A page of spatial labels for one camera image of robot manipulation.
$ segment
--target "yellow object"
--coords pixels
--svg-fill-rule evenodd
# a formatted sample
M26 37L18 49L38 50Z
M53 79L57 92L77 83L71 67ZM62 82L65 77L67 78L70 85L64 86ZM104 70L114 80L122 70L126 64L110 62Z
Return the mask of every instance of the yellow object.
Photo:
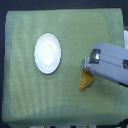
M83 91L87 86L91 84L92 80L93 75L89 71L82 71L79 90Z

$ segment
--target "fabric surface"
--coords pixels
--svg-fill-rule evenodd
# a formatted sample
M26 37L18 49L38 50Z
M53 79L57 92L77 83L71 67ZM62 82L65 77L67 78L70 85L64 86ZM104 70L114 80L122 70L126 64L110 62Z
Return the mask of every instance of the fabric surface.
M62 58L50 75L34 62L44 33L57 37ZM124 47L120 9L12 11L5 27L2 118L10 126L117 124L128 117L128 89L95 76L79 91L82 59L93 44Z

